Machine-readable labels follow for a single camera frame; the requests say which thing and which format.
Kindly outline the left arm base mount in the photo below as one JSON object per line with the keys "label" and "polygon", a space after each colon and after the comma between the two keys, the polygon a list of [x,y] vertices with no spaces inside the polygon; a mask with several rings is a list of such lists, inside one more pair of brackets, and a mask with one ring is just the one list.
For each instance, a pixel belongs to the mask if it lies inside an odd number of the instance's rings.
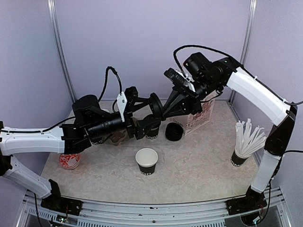
{"label": "left arm base mount", "polygon": [[49,196],[42,199],[41,207],[49,210],[79,216],[83,202],[80,200]]}

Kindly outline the black paper coffee cup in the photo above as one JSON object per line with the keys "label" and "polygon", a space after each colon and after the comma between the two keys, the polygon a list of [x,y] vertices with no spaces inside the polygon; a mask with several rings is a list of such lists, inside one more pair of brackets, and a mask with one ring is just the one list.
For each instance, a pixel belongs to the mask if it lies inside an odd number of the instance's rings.
{"label": "black paper coffee cup", "polygon": [[161,120],[156,118],[152,118],[150,115],[147,116],[148,120],[151,120],[150,123],[148,123],[147,127],[146,127],[146,138],[149,140],[154,140],[158,137],[159,134],[159,129],[160,129],[160,125],[161,125]]}

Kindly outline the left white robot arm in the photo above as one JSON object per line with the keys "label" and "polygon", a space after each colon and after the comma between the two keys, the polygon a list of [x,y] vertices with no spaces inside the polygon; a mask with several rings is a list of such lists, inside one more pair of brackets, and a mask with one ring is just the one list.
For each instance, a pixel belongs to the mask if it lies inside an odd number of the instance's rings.
{"label": "left white robot arm", "polygon": [[138,97],[136,87],[129,87],[117,97],[118,113],[100,108],[95,95],[86,95],[72,105],[74,123],[61,123],[49,129],[21,131],[0,127],[0,174],[47,199],[56,210],[66,206],[58,183],[46,180],[22,165],[18,153],[79,154],[93,143],[102,144],[104,136],[127,130],[130,138],[141,139],[154,123],[161,121],[163,105],[155,93]]}

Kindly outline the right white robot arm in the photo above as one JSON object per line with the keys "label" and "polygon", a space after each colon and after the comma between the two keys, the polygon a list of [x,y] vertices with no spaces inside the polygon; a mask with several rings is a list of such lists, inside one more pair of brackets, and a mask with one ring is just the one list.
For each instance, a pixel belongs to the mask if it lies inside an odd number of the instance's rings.
{"label": "right white robot arm", "polygon": [[297,105],[274,94],[229,55],[211,62],[197,52],[186,59],[184,66],[188,74],[172,68],[164,72],[174,86],[164,105],[163,118],[200,113],[203,99],[215,90],[229,87],[254,104],[273,124],[257,175],[250,185],[253,192],[242,199],[242,206],[252,210],[260,203],[259,193],[267,187],[286,151],[294,129]]}

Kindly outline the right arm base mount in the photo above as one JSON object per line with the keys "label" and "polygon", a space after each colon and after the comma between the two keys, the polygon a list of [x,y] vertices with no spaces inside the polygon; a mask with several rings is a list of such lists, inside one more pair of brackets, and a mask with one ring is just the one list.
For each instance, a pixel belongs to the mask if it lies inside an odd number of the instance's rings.
{"label": "right arm base mount", "polygon": [[227,200],[226,206],[228,214],[235,215],[252,210],[257,210],[261,207],[266,207],[267,201],[264,195],[261,195],[261,197],[244,196]]}

